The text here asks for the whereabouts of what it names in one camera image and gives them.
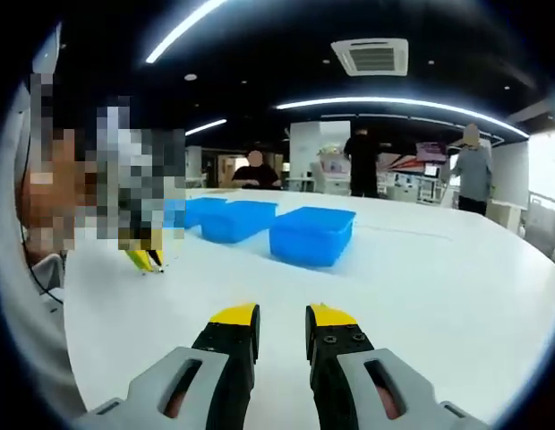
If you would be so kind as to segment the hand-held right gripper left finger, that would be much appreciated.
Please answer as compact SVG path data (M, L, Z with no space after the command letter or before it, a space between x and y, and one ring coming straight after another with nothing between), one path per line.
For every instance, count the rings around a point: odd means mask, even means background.
M177 347L129 385L143 429L242 429L259 354L260 306L212 316L192 346Z

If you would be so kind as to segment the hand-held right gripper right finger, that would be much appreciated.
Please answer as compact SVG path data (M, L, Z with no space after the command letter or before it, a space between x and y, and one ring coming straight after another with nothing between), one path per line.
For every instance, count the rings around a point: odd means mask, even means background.
M310 386L322 429L441 429L442 408L423 376L375 348L355 318L306 307Z

